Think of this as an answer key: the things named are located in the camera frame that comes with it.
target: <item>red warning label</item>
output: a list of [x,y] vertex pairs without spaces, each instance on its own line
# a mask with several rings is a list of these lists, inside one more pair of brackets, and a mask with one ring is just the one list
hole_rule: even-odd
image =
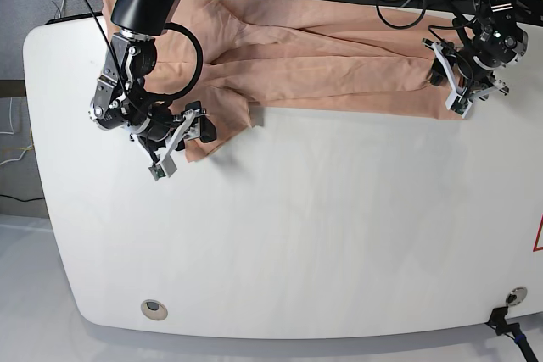
[[540,229],[537,231],[534,252],[537,252],[538,250],[543,250],[543,234],[541,233],[541,230],[543,230],[543,218],[541,218]]

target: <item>cloth fold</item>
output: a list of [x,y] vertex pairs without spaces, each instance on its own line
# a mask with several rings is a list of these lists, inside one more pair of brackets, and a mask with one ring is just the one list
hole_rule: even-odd
[[[110,16],[115,0],[104,0]],[[416,15],[384,10],[397,25]],[[251,127],[249,104],[342,110],[453,120],[446,86],[428,82],[434,54],[421,44],[428,25],[451,25],[427,16],[406,31],[384,25],[372,6],[318,0],[181,0],[173,22],[187,27],[204,49],[198,85],[171,109],[199,100],[217,127],[209,144],[186,144],[188,161],[212,153]],[[440,33],[458,42],[454,31]],[[146,89],[172,94],[193,75],[195,52],[183,35],[156,39],[158,62]]]

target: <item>peach cloth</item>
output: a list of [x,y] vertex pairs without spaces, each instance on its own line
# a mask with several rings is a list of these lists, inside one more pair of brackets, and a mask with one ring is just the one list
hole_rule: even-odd
[[[109,18],[115,0],[104,0]],[[396,25],[417,15],[385,10]],[[434,54],[421,44],[427,26],[451,25],[426,17],[417,27],[395,31],[372,6],[319,0],[181,0],[173,22],[187,27],[204,49],[198,85],[171,110],[199,100],[217,128],[210,144],[187,143],[187,160],[215,151],[251,127],[249,103],[267,107],[374,112],[459,119],[445,108],[446,87],[428,83]],[[442,33],[458,42],[454,31]],[[158,63],[146,90],[171,94],[193,75],[195,52],[183,35],[156,39]]]

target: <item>wrinkled fabric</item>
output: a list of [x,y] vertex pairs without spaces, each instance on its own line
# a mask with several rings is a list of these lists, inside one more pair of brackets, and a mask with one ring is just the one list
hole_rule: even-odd
[[[109,21],[115,0],[104,0]],[[396,25],[417,16],[384,10]],[[446,86],[428,82],[434,54],[421,44],[428,25],[451,25],[425,17],[415,28],[395,31],[372,6],[319,0],[181,0],[173,22],[187,27],[204,49],[198,85],[171,107],[174,113],[201,101],[218,139],[186,144],[188,161],[205,157],[251,127],[249,104],[460,119],[445,108]],[[458,42],[454,31],[442,36]],[[193,75],[195,52],[183,35],[156,39],[158,62],[146,90],[172,94]]]

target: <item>table surface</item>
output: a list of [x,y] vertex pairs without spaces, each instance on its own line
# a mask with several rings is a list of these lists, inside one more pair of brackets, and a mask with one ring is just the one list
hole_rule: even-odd
[[[464,121],[262,109],[260,125],[154,182],[121,130],[87,116],[105,45],[92,20],[24,48],[36,154],[79,310],[104,326],[330,338],[543,310],[543,29]],[[163,321],[144,300],[168,309]]]

